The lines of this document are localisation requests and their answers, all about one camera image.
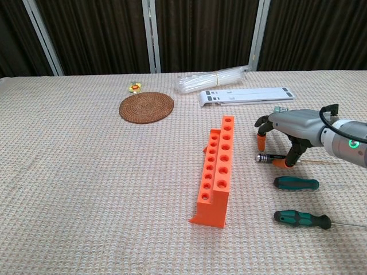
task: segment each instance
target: green screwdriver handle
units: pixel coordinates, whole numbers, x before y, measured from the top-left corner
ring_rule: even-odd
[[[319,182],[315,179],[301,179],[295,176],[280,176],[274,180],[274,185],[279,189],[301,190],[319,188]]]
[[[295,210],[277,211],[274,213],[274,220],[277,222],[289,223],[293,226],[319,226],[322,229],[331,228],[331,220],[327,215],[320,217],[309,213],[301,213]]]

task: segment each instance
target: table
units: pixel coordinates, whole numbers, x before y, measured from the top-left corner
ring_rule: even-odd
[[[0,82],[0,270],[33,274],[365,274],[367,230],[292,228],[276,210],[327,214],[367,225],[367,170],[311,148],[292,170],[255,163],[260,116],[274,104],[207,106],[179,94],[187,73],[17,77]],[[152,124],[119,116],[129,83],[167,93],[172,113]],[[367,71],[249,72],[223,88],[289,87],[291,109],[338,103],[366,121]],[[235,116],[231,193],[224,229],[189,223],[211,128]],[[272,131],[267,152],[285,154]],[[273,179],[319,180],[283,191]]]

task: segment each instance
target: robotic hand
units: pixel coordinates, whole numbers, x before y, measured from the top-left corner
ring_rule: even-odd
[[[302,109],[260,117],[255,123],[259,127],[258,149],[265,150],[266,133],[277,129],[292,142],[285,159],[272,161],[277,167],[291,168],[307,148],[324,146],[329,155],[367,168],[367,123],[339,120],[338,107],[334,104],[320,111]]]

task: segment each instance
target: orange test tube rack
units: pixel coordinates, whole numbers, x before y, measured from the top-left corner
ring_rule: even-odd
[[[221,129],[211,129],[197,199],[197,214],[190,220],[199,225],[223,228],[231,187],[234,116],[223,116]]]

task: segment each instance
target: round placemat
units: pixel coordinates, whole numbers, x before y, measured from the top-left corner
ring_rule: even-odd
[[[164,93],[138,93],[121,102],[120,115],[132,123],[152,123],[168,116],[173,105],[173,99]]]

